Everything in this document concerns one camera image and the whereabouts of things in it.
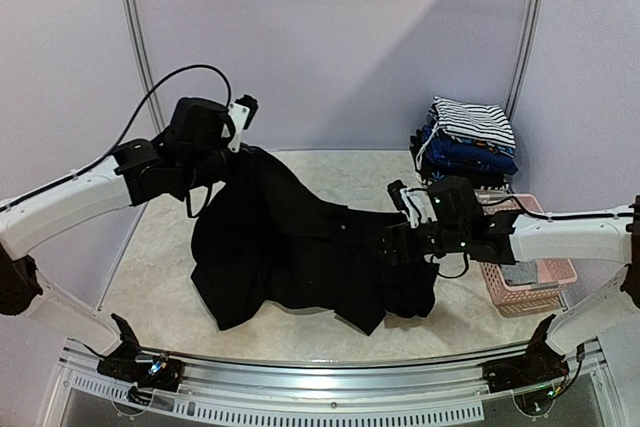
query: black cloth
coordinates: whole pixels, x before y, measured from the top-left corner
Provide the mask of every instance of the black cloth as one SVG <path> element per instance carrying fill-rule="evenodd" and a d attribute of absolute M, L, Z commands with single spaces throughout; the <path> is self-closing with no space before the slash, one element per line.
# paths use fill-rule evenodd
<path fill-rule="evenodd" d="M 387 312 L 426 317 L 437 264 L 390 267 L 378 247 L 400 213 L 352 210 L 318 199 L 257 147 L 234 156 L 234 173 L 196 222 L 191 276 L 221 330 L 265 300 L 323 307 L 371 334 Z"/>

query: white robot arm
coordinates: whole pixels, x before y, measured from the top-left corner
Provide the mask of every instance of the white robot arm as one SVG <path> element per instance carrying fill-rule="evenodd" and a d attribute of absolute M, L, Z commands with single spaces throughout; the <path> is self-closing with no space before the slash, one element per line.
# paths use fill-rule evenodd
<path fill-rule="evenodd" d="M 485 365 L 493 391 L 547 381 L 568 372 L 564 356 L 611 327 L 640 314 L 640 196 L 611 210 L 561 215 L 521 209 L 485 215 L 471 185 L 450 177 L 427 189 L 396 181 L 389 193 L 408 222 L 390 228 L 383 240 L 390 263 L 422 256 L 462 252 L 497 264 L 571 258 L 618 262 L 623 267 L 595 293 L 560 315 L 540 323 L 527 353 L 514 358 L 505 378 L 505 361 Z M 425 206 L 427 192 L 436 220 Z M 504 200 L 517 199 L 507 197 Z M 524 375 L 513 375 L 524 372 Z"/>
<path fill-rule="evenodd" d="M 119 145 L 90 168 L 0 203 L 0 314 L 32 318 L 83 343 L 100 357 L 104 375 L 175 390 L 180 361 L 143 355 L 124 319 L 97 312 L 55 285 L 28 254 L 89 219 L 164 193 L 190 206 L 190 189 L 211 189 L 232 168 L 241 132 L 257 108 L 249 96 L 229 107 L 182 98 L 169 127 L 155 139 Z"/>

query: white wall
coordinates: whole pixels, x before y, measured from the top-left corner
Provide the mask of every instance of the white wall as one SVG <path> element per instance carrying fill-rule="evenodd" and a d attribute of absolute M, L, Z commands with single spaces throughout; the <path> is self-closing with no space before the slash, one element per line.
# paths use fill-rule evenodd
<path fill-rule="evenodd" d="M 640 0 L 543 0 L 514 118 L 515 187 L 555 212 L 640 193 Z M 592 292 L 620 266 L 580 262 Z M 640 323 L 601 337 L 630 425 L 640 425 Z"/>
<path fill-rule="evenodd" d="M 0 198 L 38 187 L 108 148 L 142 88 L 121 0 L 0 0 Z M 152 134 L 143 112 L 134 130 Z M 34 253 L 95 305 L 136 212 L 118 212 Z M 62 337 L 0 317 L 0 425 L 37 425 Z"/>
<path fill-rule="evenodd" d="M 406 148 L 434 94 L 504 104 L 526 0 L 139 0 L 156 78 L 190 62 L 229 76 L 269 148 Z M 223 99 L 210 73 L 165 89 Z"/>

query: white table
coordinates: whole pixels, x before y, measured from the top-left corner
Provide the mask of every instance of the white table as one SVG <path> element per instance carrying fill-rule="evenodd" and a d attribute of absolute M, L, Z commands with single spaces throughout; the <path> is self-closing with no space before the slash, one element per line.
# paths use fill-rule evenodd
<path fill-rule="evenodd" d="M 394 211 L 386 186 L 417 184 L 408 152 L 278 152 L 320 198 Z M 194 200 L 194 209 L 198 201 Z M 439 278 L 426 319 L 388 315 L 367 337 L 330 311 L 286 311 L 265 303 L 250 321 L 220 332 L 191 283 L 193 220 L 169 196 L 149 203 L 111 283 L 103 310 L 129 321 L 149 347 L 254 360 L 384 361 L 446 356 L 528 340 L 548 314 L 507 319 L 492 305 L 479 267 L 458 280 Z M 461 269 L 453 256 L 442 272 Z"/>

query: pink basket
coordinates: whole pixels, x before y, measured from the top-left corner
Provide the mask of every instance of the pink basket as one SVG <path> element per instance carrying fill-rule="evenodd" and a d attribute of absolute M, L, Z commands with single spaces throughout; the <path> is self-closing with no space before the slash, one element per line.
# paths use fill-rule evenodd
<path fill-rule="evenodd" d="M 532 212 L 542 212 L 542 208 L 533 195 L 517 195 L 522 205 Z M 490 199 L 480 196 L 480 202 L 495 201 L 499 199 L 492 196 Z M 519 206 L 513 200 L 503 204 L 485 207 L 487 214 L 499 210 L 519 210 Z M 538 283 L 531 285 L 507 285 L 499 265 L 480 263 L 482 275 L 491 295 L 491 301 L 500 313 L 505 317 L 546 312 L 560 308 L 558 295 L 571 284 L 578 280 L 573 264 L 568 259 L 546 259 L 536 261 L 538 268 Z"/>

